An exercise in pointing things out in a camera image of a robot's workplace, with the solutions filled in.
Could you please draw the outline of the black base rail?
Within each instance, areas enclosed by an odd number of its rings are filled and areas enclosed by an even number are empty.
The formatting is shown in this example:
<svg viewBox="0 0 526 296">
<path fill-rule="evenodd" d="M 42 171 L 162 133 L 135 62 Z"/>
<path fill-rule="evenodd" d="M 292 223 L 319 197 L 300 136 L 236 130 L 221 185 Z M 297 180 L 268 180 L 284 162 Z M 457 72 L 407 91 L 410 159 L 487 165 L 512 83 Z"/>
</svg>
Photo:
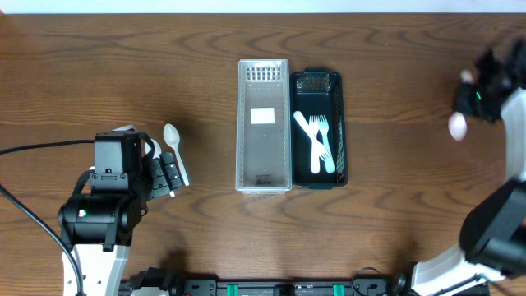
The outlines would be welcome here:
<svg viewBox="0 0 526 296">
<path fill-rule="evenodd" d="M 168 296 L 354 296 L 408 295 L 408 276 L 392 278 L 371 267 L 343 280 L 217 280 L 178 277 L 151 267 L 120 284 L 117 295 Z"/>
</svg>

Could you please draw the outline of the white plastic spoon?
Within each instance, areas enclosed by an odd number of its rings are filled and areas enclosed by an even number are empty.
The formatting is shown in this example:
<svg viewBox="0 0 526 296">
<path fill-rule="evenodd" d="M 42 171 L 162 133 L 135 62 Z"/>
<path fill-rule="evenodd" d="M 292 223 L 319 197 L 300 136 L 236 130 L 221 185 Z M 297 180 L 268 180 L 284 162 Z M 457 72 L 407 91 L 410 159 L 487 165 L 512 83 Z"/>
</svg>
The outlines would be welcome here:
<svg viewBox="0 0 526 296">
<path fill-rule="evenodd" d="M 160 148 L 160 145 L 159 145 L 159 143 L 157 141 L 152 140 L 152 145 L 150 145 L 150 144 L 146 144 L 145 145 L 145 153 L 148 154 L 150 152 L 153 153 L 153 158 L 159 158 L 159 155 L 161 154 L 161 148 Z M 174 190 L 170 190 L 169 196 L 170 197 L 175 197 L 175 191 Z"/>
<path fill-rule="evenodd" d="M 463 70 L 460 73 L 460 80 L 469 85 L 473 84 L 473 74 L 469 70 Z M 464 115 L 460 112 L 454 112 L 448 121 L 450 135 L 455 141 L 462 141 L 467 133 L 467 122 Z"/>
<path fill-rule="evenodd" d="M 173 149 L 183 184 L 185 186 L 189 186 L 190 182 L 187 176 L 187 171 L 185 169 L 184 163 L 182 162 L 182 157 L 178 150 L 178 146 L 180 144 L 181 137 L 179 135 L 177 128 L 174 125 L 167 123 L 164 125 L 163 135 L 164 135 L 165 143 Z"/>
</svg>

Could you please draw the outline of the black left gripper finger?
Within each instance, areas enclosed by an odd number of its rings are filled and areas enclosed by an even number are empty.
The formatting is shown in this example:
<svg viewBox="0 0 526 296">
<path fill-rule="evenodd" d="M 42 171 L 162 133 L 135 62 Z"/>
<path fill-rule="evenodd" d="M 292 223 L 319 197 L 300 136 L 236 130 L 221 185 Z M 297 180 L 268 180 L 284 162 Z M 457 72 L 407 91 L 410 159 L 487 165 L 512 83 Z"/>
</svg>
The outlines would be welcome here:
<svg viewBox="0 0 526 296">
<path fill-rule="evenodd" d="M 150 198 L 159 198 L 170 193 L 168 182 L 164 175 L 159 158 L 153 158 L 148 164 L 148 171 L 152 179 Z"/>
<path fill-rule="evenodd" d="M 176 160 L 171 152 L 164 152 L 159 155 L 164 177 L 170 190 L 178 190 L 183 183 L 176 164 Z"/>
</svg>

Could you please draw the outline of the clear plastic perforated basket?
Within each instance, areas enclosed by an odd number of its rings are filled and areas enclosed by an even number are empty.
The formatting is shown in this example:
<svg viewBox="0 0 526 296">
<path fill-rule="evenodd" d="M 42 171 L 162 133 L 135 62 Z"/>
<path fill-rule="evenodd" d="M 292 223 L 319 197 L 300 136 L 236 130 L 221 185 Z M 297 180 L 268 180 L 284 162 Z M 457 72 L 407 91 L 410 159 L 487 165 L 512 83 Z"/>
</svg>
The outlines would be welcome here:
<svg viewBox="0 0 526 296">
<path fill-rule="evenodd" d="M 292 188 L 287 59 L 238 63 L 235 188 L 244 194 L 284 194 Z"/>
</svg>

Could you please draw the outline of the white plastic fork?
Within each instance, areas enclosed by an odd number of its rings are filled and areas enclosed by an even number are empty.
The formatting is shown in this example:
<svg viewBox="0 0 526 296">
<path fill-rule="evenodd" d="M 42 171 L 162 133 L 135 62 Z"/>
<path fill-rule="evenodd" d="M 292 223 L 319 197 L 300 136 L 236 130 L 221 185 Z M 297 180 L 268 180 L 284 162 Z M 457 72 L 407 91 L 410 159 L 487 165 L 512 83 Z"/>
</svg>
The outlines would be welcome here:
<svg viewBox="0 0 526 296">
<path fill-rule="evenodd" d="M 325 115 L 320 115 L 318 117 L 318 125 L 319 125 L 319 131 L 322 136 L 322 143 L 328 153 L 328 156 L 325 159 L 325 171 L 327 173 L 333 173 L 335 171 L 335 163 L 334 163 L 334 158 L 332 156 L 332 152 L 330 149 L 330 143 L 328 139 L 328 133 L 329 133 L 330 127 L 329 127 L 329 123 Z"/>
<path fill-rule="evenodd" d="M 300 128 L 305 132 L 307 137 L 311 140 L 311 143 L 314 143 L 316 145 L 316 148 L 318 149 L 318 156 L 320 159 L 324 160 L 327 158 L 328 153 L 325 149 L 324 145 L 317 139 L 317 137 L 314 137 L 311 133 L 311 130 L 309 128 L 309 122 L 305 119 L 304 115 L 301 111 L 295 111 L 293 113 L 293 118 L 297 122 L 297 124 L 300 126 Z"/>
<path fill-rule="evenodd" d="M 319 132 L 319 125 L 315 116 L 309 117 L 309 128 L 314 137 L 317 137 Z M 318 174 L 321 170 L 320 158 L 318 156 L 318 149 L 314 143 L 311 144 L 311 172 Z"/>
</svg>

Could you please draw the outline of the black plastic perforated basket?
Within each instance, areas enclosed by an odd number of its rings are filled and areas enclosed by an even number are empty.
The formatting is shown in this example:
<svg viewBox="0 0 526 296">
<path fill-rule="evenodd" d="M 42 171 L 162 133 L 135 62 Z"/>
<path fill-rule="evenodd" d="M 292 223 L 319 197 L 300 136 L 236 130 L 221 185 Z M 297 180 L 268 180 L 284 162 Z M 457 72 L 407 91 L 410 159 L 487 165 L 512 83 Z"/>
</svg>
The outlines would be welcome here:
<svg viewBox="0 0 526 296">
<path fill-rule="evenodd" d="M 290 76 L 293 183 L 332 189 L 348 182 L 342 78 L 324 68 Z"/>
</svg>

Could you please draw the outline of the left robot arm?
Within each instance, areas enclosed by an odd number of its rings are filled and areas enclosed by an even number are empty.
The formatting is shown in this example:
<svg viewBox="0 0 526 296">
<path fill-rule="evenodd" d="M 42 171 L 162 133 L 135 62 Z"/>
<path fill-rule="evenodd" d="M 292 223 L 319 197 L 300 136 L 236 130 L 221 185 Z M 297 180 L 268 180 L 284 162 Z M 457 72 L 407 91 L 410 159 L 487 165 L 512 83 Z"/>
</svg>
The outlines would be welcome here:
<svg viewBox="0 0 526 296">
<path fill-rule="evenodd" d="M 153 199 L 182 187 L 177 160 L 135 130 L 96 135 L 95 164 L 58 212 L 65 295 L 116 295 L 133 229 Z"/>
</svg>

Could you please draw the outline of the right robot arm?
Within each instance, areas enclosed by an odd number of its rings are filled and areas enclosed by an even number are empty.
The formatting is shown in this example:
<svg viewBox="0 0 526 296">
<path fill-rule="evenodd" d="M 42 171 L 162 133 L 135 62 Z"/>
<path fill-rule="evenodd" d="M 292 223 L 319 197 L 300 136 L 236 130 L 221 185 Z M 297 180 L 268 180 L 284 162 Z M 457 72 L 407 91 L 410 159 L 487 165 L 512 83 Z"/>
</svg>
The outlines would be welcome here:
<svg viewBox="0 0 526 296">
<path fill-rule="evenodd" d="M 454 112 L 448 125 L 460 140 L 466 117 L 505 128 L 505 180 L 469 212 L 459 242 L 428 261 L 420 261 L 400 275 L 393 295 L 470 294 L 488 282 L 525 274 L 525 42 L 515 42 L 497 60 L 488 49 L 476 62 L 477 76 L 460 74 Z"/>
</svg>

